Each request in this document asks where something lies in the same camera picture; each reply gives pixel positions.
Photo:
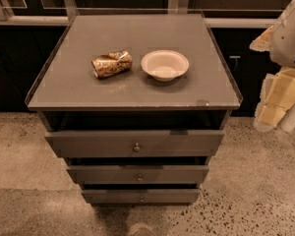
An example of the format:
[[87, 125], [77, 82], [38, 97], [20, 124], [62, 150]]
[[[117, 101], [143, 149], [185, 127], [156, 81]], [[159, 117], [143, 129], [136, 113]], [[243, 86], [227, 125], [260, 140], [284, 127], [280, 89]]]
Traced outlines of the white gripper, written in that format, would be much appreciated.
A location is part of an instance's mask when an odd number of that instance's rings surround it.
[[[272, 29], [273, 26], [267, 28], [250, 43], [249, 48], [259, 52], [269, 51]], [[255, 111], [254, 127], [259, 132], [269, 132], [276, 128], [285, 116], [285, 111], [295, 104], [294, 68], [283, 67], [274, 76], [266, 103], [272, 106], [259, 103]]]

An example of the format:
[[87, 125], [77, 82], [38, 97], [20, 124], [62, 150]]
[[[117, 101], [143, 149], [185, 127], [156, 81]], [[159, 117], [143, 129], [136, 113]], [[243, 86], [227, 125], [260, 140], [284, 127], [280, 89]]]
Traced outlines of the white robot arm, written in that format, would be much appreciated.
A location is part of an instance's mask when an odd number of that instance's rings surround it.
[[281, 66], [275, 75], [265, 76], [254, 127], [259, 132], [269, 132], [280, 126], [291, 132], [295, 128], [295, 0], [249, 48], [268, 51], [270, 60]]

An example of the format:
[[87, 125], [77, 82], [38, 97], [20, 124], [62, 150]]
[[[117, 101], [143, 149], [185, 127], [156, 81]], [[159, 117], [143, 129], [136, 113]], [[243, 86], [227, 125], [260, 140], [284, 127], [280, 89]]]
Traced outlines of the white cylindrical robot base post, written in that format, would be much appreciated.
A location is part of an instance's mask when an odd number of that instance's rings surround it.
[[280, 123], [280, 127], [287, 133], [291, 133], [295, 129], [295, 104], [287, 111]]

